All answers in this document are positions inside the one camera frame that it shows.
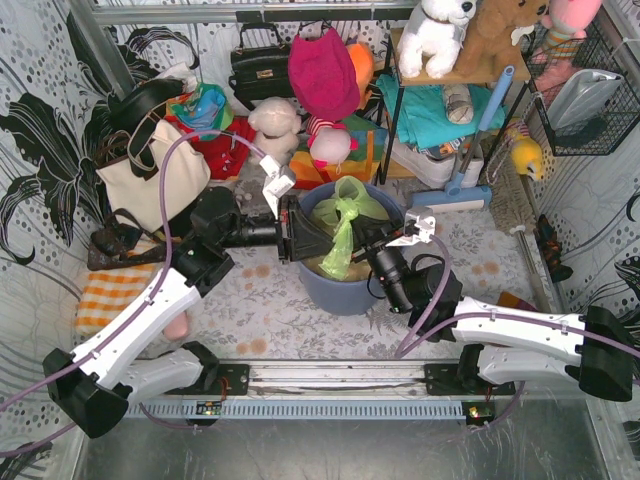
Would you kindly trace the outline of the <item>green plastic trash bag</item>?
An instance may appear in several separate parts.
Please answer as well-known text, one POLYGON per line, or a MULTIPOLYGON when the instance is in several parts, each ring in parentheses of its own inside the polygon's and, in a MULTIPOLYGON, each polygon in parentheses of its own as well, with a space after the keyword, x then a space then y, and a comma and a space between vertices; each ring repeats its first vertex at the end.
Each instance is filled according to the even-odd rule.
POLYGON ((321 258, 319 269, 327 278, 344 281, 348 276, 354 248, 352 222, 358 217, 387 221, 387 210, 369 195, 364 184, 344 176, 334 184, 329 198, 321 200, 310 213, 311 221, 332 237, 333 247, 321 258))

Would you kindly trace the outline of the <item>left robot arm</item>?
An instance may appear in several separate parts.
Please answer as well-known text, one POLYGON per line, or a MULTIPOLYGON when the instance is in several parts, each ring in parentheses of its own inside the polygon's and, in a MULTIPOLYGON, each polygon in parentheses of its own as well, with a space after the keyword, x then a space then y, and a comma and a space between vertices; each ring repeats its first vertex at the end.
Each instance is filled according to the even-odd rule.
POLYGON ((131 406, 157 395, 221 386, 218 358, 197 341, 156 359, 138 356, 231 271, 228 249, 274 245, 281 261, 297 262, 333 247, 294 195, 277 200, 275 212, 249 216, 230 190, 210 187, 197 199, 191 224, 168 254, 168 266, 107 327, 70 353, 52 351, 43 362, 54 379, 47 387, 50 398, 92 439, 112 430, 131 406))

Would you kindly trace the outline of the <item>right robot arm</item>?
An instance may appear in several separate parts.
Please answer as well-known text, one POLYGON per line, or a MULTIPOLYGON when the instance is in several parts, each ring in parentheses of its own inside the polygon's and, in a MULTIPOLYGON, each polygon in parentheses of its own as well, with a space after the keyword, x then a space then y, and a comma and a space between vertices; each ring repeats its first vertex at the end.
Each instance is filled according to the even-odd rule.
POLYGON ((365 260, 395 313, 409 313, 411 327, 396 350, 402 358, 432 339, 460 342, 456 380, 466 390, 508 382, 574 380, 591 396, 628 402, 637 379, 639 352, 629 332, 607 309, 551 314, 492 305, 463 295, 447 253, 418 268, 401 247, 442 242, 435 221, 405 224, 361 215, 353 223, 356 262, 365 260))

